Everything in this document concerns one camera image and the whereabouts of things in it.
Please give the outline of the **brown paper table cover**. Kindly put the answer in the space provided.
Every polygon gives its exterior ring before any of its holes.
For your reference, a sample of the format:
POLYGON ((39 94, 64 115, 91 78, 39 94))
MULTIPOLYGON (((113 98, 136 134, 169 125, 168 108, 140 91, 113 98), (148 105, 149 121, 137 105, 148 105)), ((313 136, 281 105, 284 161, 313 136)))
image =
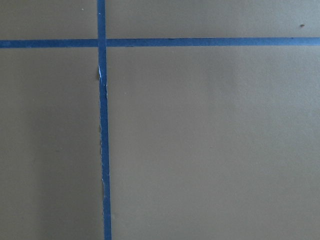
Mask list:
POLYGON ((0 51, 0 237, 317 240, 320 48, 0 51))

